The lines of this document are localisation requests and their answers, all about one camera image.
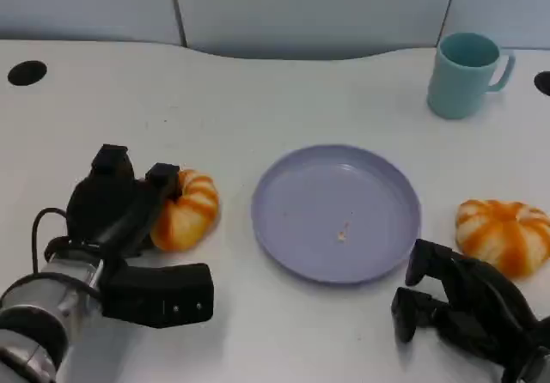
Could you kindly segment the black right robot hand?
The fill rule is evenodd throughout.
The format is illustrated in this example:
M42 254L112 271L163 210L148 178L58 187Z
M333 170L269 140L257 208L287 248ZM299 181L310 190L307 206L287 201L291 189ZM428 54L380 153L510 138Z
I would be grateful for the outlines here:
M391 304L402 343L419 327L431 327L447 343L501 366L503 382L549 380L549 320L537 319L492 265L418 239L405 283Z

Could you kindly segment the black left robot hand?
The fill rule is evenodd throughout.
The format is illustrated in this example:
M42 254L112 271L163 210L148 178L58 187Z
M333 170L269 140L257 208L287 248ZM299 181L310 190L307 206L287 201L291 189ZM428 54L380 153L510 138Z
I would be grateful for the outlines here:
M164 204L181 194L173 164L157 162L142 179L134 175L126 146L104 144L66 208L68 235L102 255L132 258L153 247L151 231Z

